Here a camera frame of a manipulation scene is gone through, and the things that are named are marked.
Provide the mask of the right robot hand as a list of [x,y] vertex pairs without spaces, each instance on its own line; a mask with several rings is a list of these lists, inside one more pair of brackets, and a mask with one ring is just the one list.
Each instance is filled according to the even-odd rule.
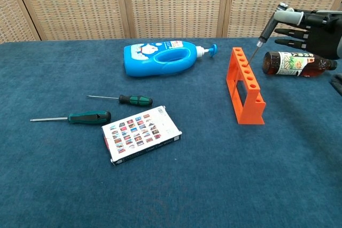
[[275,43],[330,60],[341,58],[341,11],[276,11],[274,19],[292,27],[275,29],[276,33],[291,37],[275,40]]

